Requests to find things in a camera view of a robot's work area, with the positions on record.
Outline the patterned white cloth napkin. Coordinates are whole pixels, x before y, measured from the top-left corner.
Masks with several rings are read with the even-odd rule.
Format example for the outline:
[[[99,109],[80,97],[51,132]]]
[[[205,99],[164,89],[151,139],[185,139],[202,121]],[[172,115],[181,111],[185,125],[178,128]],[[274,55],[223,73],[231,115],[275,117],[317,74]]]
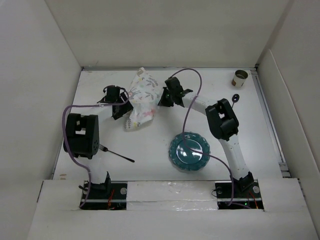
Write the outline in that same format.
[[[124,124],[126,131],[136,131],[150,123],[157,111],[163,93],[163,85],[143,67],[134,76],[128,91],[133,107]]]

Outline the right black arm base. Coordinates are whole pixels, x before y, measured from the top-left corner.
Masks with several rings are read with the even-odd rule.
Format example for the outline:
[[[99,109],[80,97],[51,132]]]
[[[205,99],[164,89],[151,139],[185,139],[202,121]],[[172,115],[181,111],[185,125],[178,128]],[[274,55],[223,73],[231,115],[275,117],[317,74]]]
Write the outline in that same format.
[[[234,188],[231,204],[232,183],[230,181],[216,181],[211,194],[213,197],[216,197],[219,210],[264,209],[262,195],[257,181],[243,192]]]

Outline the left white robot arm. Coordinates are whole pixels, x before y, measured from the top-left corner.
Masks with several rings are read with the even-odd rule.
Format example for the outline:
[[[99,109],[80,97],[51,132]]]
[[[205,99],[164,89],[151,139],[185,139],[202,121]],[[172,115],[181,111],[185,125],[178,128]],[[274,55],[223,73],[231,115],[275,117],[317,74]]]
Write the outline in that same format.
[[[105,182],[107,171],[95,160],[100,147],[100,124],[107,119],[117,120],[133,109],[125,88],[108,85],[104,96],[95,104],[71,104],[62,113],[63,149],[78,167],[88,174],[88,184],[100,198],[111,194]]]

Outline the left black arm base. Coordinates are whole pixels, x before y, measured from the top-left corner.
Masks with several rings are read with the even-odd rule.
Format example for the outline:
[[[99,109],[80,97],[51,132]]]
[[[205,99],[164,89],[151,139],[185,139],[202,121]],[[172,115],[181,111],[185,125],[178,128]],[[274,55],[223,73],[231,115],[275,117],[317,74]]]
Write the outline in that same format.
[[[125,181],[112,181],[108,192],[91,188],[87,201],[79,208],[81,210],[126,210],[127,191],[128,183]]]

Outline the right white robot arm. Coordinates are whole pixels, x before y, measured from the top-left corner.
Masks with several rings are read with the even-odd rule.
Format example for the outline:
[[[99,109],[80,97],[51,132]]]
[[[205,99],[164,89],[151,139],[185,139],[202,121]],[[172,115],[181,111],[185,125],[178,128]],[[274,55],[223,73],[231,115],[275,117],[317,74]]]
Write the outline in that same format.
[[[254,177],[249,170],[239,143],[239,121],[230,104],[222,98],[212,100],[193,93],[191,89],[183,89],[177,77],[171,76],[165,81],[164,91],[159,106],[174,105],[187,108],[182,129],[185,130],[191,110],[203,114],[208,123],[209,131],[221,144],[226,156],[230,177],[233,183],[231,191],[237,197],[243,197],[254,184]]]

